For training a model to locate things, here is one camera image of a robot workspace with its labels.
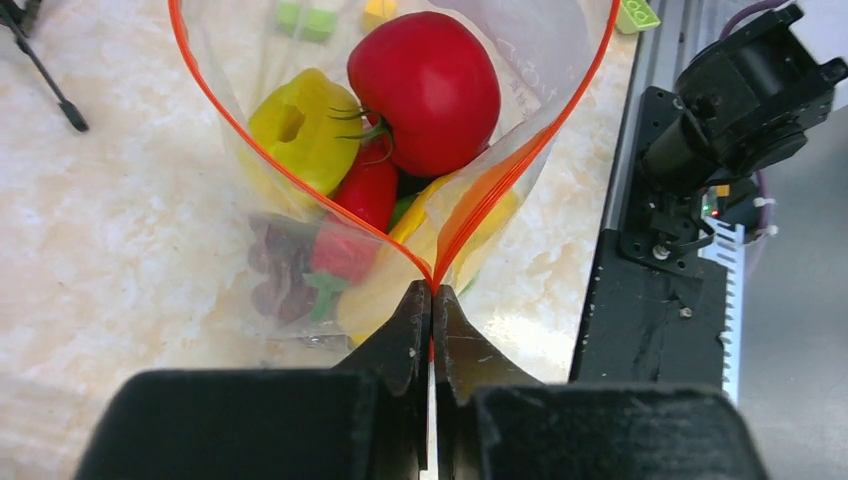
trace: green toy piece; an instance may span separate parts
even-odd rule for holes
[[[297,29],[300,19],[300,5],[296,3],[283,2],[277,9],[277,26],[289,35]]]
[[[301,21],[302,8],[296,3],[282,2],[277,9],[277,26],[289,35],[294,35]],[[317,8],[306,12],[300,37],[313,43],[325,42],[336,31],[338,15],[329,10]]]
[[[619,32],[625,35],[644,32],[658,27],[660,23],[660,17],[646,0],[621,0],[615,22]]]

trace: ziplock bag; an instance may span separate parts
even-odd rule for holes
[[[389,318],[411,281],[458,292],[473,283],[598,68],[618,10],[617,0],[169,6],[180,51],[219,111],[224,145],[238,164],[234,198],[253,233],[231,288],[250,295],[256,310],[242,320],[272,324],[280,338],[343,336],[348,348]],[[422,10],[451,15],[480,40],[497,72],[501,112],[490,148],[422,184],[386,234],[328,197],[344,177],[334,162],[349,166],[353,155],[332,139],[361,132],[361,120],[321,137],[326,127],[315,118],[358,107],[346,64],[368,29]],[[309,95],[292,93],[292,85]]]

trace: yellow pepper slice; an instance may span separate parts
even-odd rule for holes
[[[405,244],[410,251],[430,263],[436,258],[439,232],[428,221],[425,207],[428,200],[438,201],[433,198],[433,194],[454,176],[445,175],[430,184],[389,233],[393,240]],[[518,195],[513,191],[507,192],[460,250],[450,271],[450,283],[457,292],[461,292],[482,268],[488,253],[495,246],[496,235],[515,215],[520,205]],[[384,245],[381,248],[365,281],[345,290],[336,307],[336,321],[354,346],[361,345],[389,319],[409,283],[420,278],[421,272],[394,247]]]
[[[324,73],[309,68],[269,95],[248,121],[259,144],[281,166],[322,195],[339,186],[353,164],[362,134],[360,118],[339,120],[356,112],[356,98]],[[272,210],[295,214],[315,205],[279,172],[252,155],[240,158],[248,178]]]

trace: toy vegetable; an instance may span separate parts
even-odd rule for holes
[[[362,147],[333,200],[381,232],[388,230],[395,206],[397,168],[387,159],[379,143]],[[343,223],[330,213],[315,238],[310,267],[304,275],[318,289],[312,319],[324,317],[334,292],[357,284],[371,269],[380,243],[343,229]]]
[[[320,70],[309,68],[271,93],[248,127],[256,142],[280,165],[322,195],[329,195],[359,150],[359,142],[342,137],[360,135],[362,121],[335,118],[339,110],[351,108],[357,108],[357,101],[350,92]],[[266,195],[269,188],[262,188],[263,182],[270,179],[262,176],[277,176],[285,184],[282,175],[271,169],[248,169],[248,173]],[[307,195],[291,190],[300,206],[314,204]]]
[[[468,165],[486,148],[501,110],[486,49],[456,19],[403,15],[377,27],[347,62],[350,86],[392,161],[418,177]]]
[[[395,228],[395,225],[400,222],[400,219],[406,214],[407,210],[412,207],[412,202],[415,201],[417,195],[409,195],[398,199],[395,203],[395,208],[392,210],[392,219],[389,221],[389,230]]]

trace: plastic bag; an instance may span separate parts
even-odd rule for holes
[[[361,344],[389,318],[411,281],[425,278],[433,288],[444,283],[457,291],[472,283],[539,177],[546,147],[588,86],[618,8],[616,0],[169,4],[179,48],[220,112],[225,146],[240,166],[233,188],[255,240],[245,245],[245,269],[233,286],[252,292],[257,315],[245,321],[273,322],[281,338],[338,336],[345,348]],[[269,95],[310,68],[350,91],[347,57],[366,35],[365,10],[375,7],[397,16],[436,10],[458,19],[486,47],[502,98],[491,147],[430,183],[388,234],[339,209],[315,182],[280,165],[279,155],[260,147],[256,138],[262,133],[249,122]],[[330,216],[338,221],[328,222]],[[364,256],[371,261],[361,265],[362,279],[341,275],[343,281],[319,289],[310,280],[312,257],[328,248],[340,255],[341,270],[355,266],[361,252],[377,253]]]

